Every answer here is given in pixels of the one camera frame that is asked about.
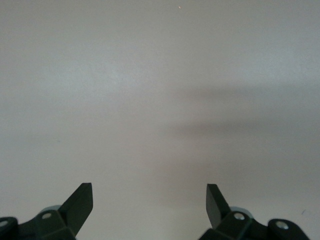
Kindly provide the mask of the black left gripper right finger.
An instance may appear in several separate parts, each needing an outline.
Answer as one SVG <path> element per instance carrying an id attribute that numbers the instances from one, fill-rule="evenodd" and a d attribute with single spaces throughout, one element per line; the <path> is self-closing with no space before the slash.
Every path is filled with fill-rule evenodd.
<path id="1" fill-rule="evenodd" d="M 201 240 L 308 240 L 294 222 L 274 218 L 263 225 L 240 208 L 230 208 L 219 187 L 206 187 L 206 212 L 211 223 Z"/>

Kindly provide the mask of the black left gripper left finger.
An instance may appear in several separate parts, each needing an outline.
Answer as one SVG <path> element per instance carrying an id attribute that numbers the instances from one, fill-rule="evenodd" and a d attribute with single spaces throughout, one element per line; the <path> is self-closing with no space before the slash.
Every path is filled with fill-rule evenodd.
<path id="1" fill-rule="evenodd" d="M 2 240 L 75 240 L 93 210 L 91 183 L 82 183 L 62 204 L 47 207 L 19 224 L 12 216 L 0 218 Z"/>

